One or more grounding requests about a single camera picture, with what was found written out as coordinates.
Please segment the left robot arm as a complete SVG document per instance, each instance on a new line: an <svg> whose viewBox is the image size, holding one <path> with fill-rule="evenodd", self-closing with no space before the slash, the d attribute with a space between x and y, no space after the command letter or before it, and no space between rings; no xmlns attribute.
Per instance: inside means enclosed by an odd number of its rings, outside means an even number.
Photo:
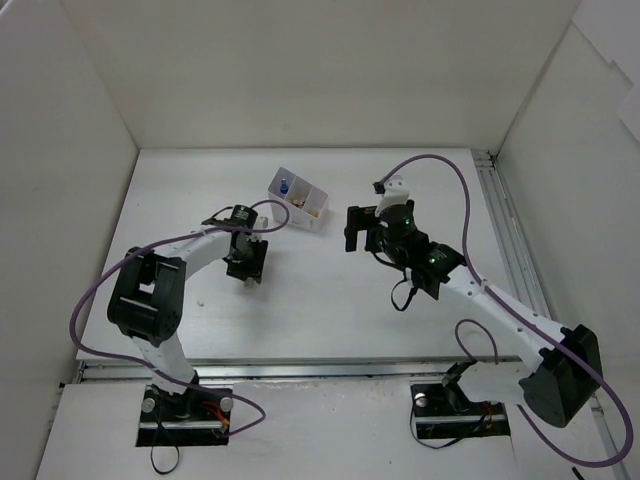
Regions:
<svg viewBox="0 0 640 480"><path fill-rule="evenodd" d="M268 219L250 207L236 205L228 218L211 218L202 226L216 230L154 247L123 266L107 307L108 320L159 370L152 386L164 396L164 408L180 420L191 418L200 406L198 391L187 386L199 378L177 334L187 280L222 261L227 276L260 283L268 249L253 231L267 228Z"/></svg>

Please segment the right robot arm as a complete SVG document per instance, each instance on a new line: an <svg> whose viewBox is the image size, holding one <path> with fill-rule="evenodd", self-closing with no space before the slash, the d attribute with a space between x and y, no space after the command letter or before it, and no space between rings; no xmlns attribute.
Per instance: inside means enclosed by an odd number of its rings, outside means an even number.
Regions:
<svg viewBox="0 0 640 480"><path fill-rule="evenodd" d="M357 247L358 233L366 233L365 249L384 253L387 264L404 272L413 293L422 290L434 299L445 290L471 308L482 324L492 321L509 338L517 353L532 372L519 382L527 406L551 426L563 428L598 389L598 383L575 360L553 343L525 327L514 316L525 320L575 354L596 373L602 372L596 335L583 325L564 327L505 296L501 306L476 280L464 256L448 245L431 241L419 231L413 217L413 202L392 205L375 214L374 206L347 209L344 229L345 250Z"/></svg>

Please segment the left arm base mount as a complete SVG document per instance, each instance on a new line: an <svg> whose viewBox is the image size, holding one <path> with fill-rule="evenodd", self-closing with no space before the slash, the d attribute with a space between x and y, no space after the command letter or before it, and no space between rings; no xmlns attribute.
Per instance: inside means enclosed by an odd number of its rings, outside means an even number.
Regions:
<svg viewBox="0 0 640 480"><path fill-rule="evenodd" d="M145 387L139 415L137 447L204 447L229 443L231 388L217 393L187 390L177 399Z"/></svg>

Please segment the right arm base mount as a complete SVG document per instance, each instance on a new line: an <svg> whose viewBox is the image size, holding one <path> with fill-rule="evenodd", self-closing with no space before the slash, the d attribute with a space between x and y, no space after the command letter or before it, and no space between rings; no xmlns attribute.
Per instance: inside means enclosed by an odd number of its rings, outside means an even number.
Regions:
<svg viewBox="0 0 640 480"><path fill-rule="evenodd" d="M471 402L458 387L440 383L412 384L410 432L431 449L453 446L472 438L508 437L506 408L501 403Z"/></svg>

